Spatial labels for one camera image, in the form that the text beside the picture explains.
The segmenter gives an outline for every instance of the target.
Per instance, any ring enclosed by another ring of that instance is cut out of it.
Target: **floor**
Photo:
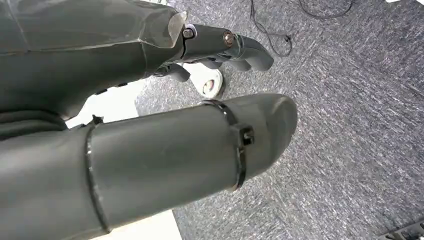
[[[303,1],[324,14],[348,4]],[[191,23],[270,48],[248,21],[248,0],[170,2]],[[355,0],[346,16],[315,20],[297,0],[254,2],[257,20],[291,35],[293,51],[268,72],[224,66],[223,98],[287,94],[298,105],[297,132],[279,161],[240,191],[175,209],[182,239],[371,240],[424,218],[424,6]],[[146,79],[136,106],[146,115],[199,100],[189,82]]]

